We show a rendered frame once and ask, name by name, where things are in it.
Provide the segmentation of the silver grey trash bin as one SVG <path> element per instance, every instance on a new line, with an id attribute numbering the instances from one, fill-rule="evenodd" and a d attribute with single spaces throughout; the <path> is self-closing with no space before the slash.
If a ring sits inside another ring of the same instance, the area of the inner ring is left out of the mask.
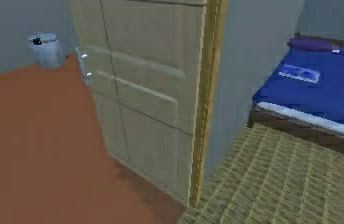
<path id="1" fill-rule="evenodd" d="M 28 46 L 42 68 L 58 68 L 64 63 L 59 37 L 54 33 L 38 33 L 28 37 Z"/>

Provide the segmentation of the bed with blue cover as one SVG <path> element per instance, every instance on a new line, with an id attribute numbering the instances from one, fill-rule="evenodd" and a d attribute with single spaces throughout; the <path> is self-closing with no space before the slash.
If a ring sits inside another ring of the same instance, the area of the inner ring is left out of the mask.
<path id="1" fill-rule="evenodd" d="M 331 52 L 291 48 L 252 97 L 248 125 L 262 124 L 344 154 L 344 40 Z"/>

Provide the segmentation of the beige panelled room door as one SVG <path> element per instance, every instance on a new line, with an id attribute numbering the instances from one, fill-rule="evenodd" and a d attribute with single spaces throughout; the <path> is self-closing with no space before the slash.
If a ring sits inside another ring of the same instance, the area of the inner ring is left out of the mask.
<path id="1" fill-rule="evenodd" d="M 227 0 L 68 0 L 108 154 L 200 201 Z"/>

